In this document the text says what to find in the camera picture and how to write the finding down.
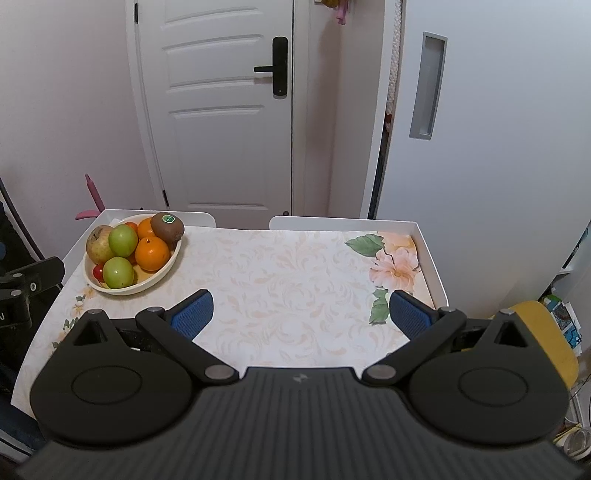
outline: green leaf print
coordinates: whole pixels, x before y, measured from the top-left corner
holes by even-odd
[[[387,293],[388,290],[382,288],[378,288],[374,291],[374,297],[376,297],[376,300],[374,300],[369,315],[370,325],[383,325],[386,323],[386,319],[390,315],[390,309],[388,307],[388,302],[386,301]]]
[[[382,237],[374,235],[373,233],[368,233],[366,235],[352,238],[345,242],[345,245],[351,247],[354,251],[364,257],[375,257],[375,254],[384,248],[384,242],[382,240]]]

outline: blue gripper pad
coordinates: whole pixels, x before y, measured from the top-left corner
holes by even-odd
[[[390,295],[390,318],[409,340],[427,330],[438,318],[437,312],[402,290]]]
[[[213,297],[209,292],[197,297],[178,312],[170,320],[170,326],[178,333],[193,340],[213,317]]]

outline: black door handle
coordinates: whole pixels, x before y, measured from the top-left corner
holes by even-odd
[[[255,73],[271,72],[273,74],[273,95],[287,95],[287,38],[275,37],[272,44],[273,65],[255,67]]]

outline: white door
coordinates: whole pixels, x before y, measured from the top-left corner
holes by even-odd
[[[450,304],[536,300],[591,219],[591,3],[409,0],[405,14],[377,218],[418,222]],[[430,140],[428,124],[410,138],[417,86],[435,89],[419,85],[425,32],[447,37]]]
[[[172,210],[248,229],[291,211],[292,10],[292,0],[139,1],[145,100]],[[288,39],[284,96],[274,74],[254,72],[272,65],[274,37]]]

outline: kiwi fruit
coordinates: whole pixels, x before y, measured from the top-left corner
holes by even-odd
[[[184,234],[184,223],[172,213],[157,213],[150,220],[150,225],[154,235],[164,240],[171,249],[177,246],[177,242]]]

